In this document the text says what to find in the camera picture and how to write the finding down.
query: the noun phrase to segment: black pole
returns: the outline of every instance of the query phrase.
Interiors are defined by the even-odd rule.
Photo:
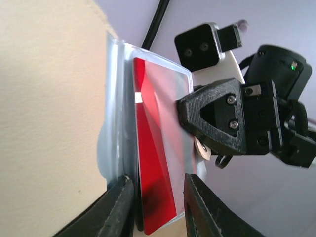
[[[149,50],[154,42],[155,36],[163,19],[163,16],[167,10],[170,0],[160,0],[155,15],[153,17],[152,23],[147,31],[146,37],[144,39],[142,48]]]

